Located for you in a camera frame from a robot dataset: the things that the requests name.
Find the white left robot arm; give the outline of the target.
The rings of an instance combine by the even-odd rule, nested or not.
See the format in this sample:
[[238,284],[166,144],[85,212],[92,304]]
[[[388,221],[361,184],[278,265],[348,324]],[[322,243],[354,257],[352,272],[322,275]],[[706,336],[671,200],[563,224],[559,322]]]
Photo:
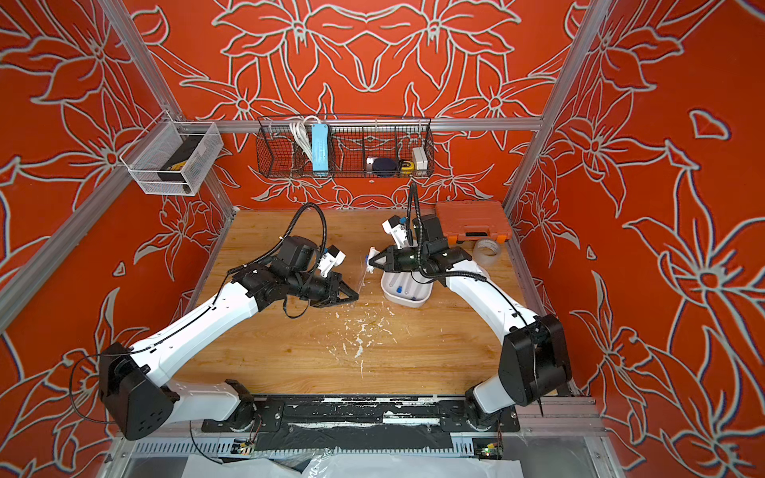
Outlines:
[[126,347],[113,343],[99,359],[99,396],[123,437],[139,440],[167,423],[207,420],[234,431],[256,421],[253,395],[237,380],[178,382],[175,375],[220,336],[293,297],[311,308],[357,300],[337,266],[346,255],[286,237],[272,255],[230,270],[220,290],[159,332]]

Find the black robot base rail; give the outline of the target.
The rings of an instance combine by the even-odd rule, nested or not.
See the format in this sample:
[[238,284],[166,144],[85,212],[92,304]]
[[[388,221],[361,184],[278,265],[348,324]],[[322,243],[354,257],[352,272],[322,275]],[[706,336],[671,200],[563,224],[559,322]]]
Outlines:
[[469,421],[463,396],[255,396],[253,422],[241,430],[211,419],[204,437],[229,434],[245,451],[326,449],[424,452],[472,456],[476,449],[520,430],[516,409],[484,425]]

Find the test tube blue cap pair-right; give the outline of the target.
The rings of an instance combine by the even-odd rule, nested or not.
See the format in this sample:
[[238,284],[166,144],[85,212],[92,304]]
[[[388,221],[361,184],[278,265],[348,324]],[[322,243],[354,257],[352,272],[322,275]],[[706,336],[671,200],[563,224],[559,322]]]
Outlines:
[[355,275],[355,278],[352,281],[352,285],[354,286],[354,290],[360,294],[362,291],[362,288],[364,288],[364,284],[366,281],[367,276],[367,265],[365,263],[362,263],[358,267],[358,273]]

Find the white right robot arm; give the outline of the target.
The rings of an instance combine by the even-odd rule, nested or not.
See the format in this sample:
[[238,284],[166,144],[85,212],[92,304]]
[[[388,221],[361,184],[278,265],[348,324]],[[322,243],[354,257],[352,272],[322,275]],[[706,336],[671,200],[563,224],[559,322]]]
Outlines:
[[498,372],[466,394],[469,420],[484,427],[512,406],[529,406],[572,378],[562,323],[540,316],[502,291],[472,256],[451,246],[438,218],[392,216],[382,224],[394,244],[370,256],[368,265],[387,273],[438,282],[460,296],[488,324],[502,346]]

